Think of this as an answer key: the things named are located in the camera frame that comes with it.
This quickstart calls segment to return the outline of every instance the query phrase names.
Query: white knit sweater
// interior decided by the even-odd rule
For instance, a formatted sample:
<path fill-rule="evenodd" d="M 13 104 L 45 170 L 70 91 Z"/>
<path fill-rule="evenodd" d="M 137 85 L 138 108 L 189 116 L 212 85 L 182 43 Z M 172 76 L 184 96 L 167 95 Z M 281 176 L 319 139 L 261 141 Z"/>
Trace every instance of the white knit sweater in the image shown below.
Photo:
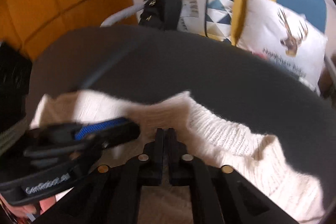
<path fill-rule="evenodd" d="M 99 164 L 123 164 L 142 152 L 157 128 L 173 127 L 189 153 L 206 164 L 231 165 L 300 223 L 318 223 L 324 209 L 320 182 L 311 175 L 294 171 L 287 163 L 274 135 L 251 133 L 239 123 L 220 118 L 196 103 L 189 92 L 180 93 L 155 105 L 141 105 L 105 94 L 84 90 L 57 99 L 45 95 L 38 105 L 31 127 L 56 122 L 100 122 L 128 117 L 140 125 L 141 135 L 104 153 Z M 144 187 L 139 223 L 192 223 L 188 189 Z"/>

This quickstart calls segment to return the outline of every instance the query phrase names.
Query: pillow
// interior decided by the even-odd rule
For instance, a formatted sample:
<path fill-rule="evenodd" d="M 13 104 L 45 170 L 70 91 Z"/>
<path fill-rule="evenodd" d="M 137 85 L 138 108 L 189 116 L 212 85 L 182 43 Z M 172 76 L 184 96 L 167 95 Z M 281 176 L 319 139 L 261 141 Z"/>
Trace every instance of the pillow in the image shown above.
<path fill-rule="evenodd" d="M 231 43 L 233 3 L 234 0 L 182 0 L 177 30 Z"/>
<path fill-rule="evenodd" d="M 327 38 L 304 15 L 271 0 L 247 0 L 244 28 L 237 46 L 262 55 L 317 87 Z"/>

